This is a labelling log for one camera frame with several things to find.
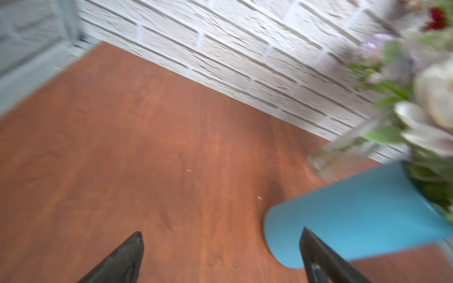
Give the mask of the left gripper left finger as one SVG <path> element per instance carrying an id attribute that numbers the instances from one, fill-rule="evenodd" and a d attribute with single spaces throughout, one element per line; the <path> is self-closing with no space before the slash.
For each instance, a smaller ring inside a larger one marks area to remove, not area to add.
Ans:
<path id="1" fill-rule="evenodd" d="M 143 235 L 131 234 L 102 262 L 86 274 L 79 283 L 136 283 L 144 255 Z"/>

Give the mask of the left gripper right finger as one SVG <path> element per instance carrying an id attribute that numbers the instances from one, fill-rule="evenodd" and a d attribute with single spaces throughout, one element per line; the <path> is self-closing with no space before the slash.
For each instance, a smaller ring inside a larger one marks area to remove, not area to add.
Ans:
<path id="1" fill-rule="evenodd" d="M 310 283 L 368 283 L 369 280 L 323 242 L 304 228 L 300 252 Z"/>

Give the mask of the teal ceramic vase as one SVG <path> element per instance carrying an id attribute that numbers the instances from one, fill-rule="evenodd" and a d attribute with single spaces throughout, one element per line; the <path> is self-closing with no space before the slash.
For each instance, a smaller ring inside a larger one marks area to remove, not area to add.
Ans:
<path id="1" fill-rule="evenodd" d="M 264 217 L 263 232 L 279 263 L 303 267 L 299 242 L 304 229 L 346 260 L 404 251 L 453 235 L 453 226 L 417 190 L 402 162 L 273 206 Z"/>

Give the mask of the clear glass vase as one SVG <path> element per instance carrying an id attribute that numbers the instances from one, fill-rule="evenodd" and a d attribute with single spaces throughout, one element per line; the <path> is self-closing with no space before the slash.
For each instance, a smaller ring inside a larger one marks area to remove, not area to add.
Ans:
<path id="1" fill-rule="evenodd" d="M 375 116 L 364 121 L 343 136 L 308 155 L 311 170 L 323 180 L 336 180 L 349 169 L 361 166 L 363 162 L 380 149 L 380 145 L 365 136 L 384 121 Z"/>

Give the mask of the white lilac bouquet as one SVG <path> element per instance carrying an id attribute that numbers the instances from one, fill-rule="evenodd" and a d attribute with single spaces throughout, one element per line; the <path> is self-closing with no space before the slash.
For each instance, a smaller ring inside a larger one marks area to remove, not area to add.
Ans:
<path id="1" fill-rule="evenodd" d="M 389 114 L 365 134 L 381 145 L 405 144 L 405 172 L 434 209 L 453 219 L 453 30 L 375 34 L 353 53 L 357 89 L 382 94 Z"/>

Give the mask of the red gerbera flower stem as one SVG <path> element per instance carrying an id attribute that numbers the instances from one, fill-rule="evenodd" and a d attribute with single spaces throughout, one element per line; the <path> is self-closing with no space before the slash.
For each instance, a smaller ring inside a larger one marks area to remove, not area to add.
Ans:
<path id="1" fill-rule="evenodd" d="M 442 8 L 433 7 L 429 9 L 429 21 L 423 27 L 423 31 L 436 31 L 448 27 L 447 14 Z"/>

